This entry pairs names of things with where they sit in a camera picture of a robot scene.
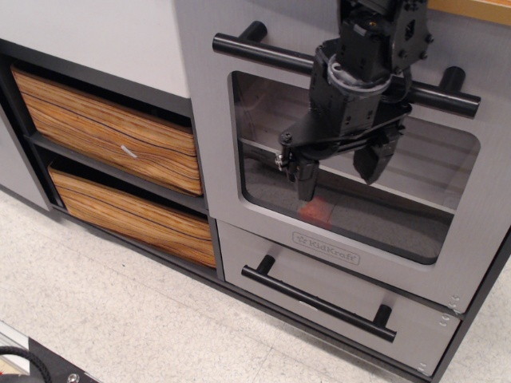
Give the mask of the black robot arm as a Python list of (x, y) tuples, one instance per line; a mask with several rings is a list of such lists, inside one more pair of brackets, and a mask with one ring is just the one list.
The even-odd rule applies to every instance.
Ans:
[(312, 200), (321, 160), (353, 152), (374, 183), (390, 162), (411, 107), (410, 67), (427, 57), (432, 37), (425, 1), (341, 1), (339, 38), (315, 51), (306, 115), (279, 137), (275, 162)]

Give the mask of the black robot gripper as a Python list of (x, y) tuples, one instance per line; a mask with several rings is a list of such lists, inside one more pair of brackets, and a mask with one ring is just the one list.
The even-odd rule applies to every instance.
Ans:
[(355, 170), (366, 184), (378, 180), (392, 159), (411, 106), (383, 96), (390, 76), (364, 82), (337, 61), (339, 41), (327, 40), (315, 52), (304, 117), (279, 136), (282, 152), (275, 164), (295, 185), (298, 198), (311, 201), (319, 162), (353, 152)]

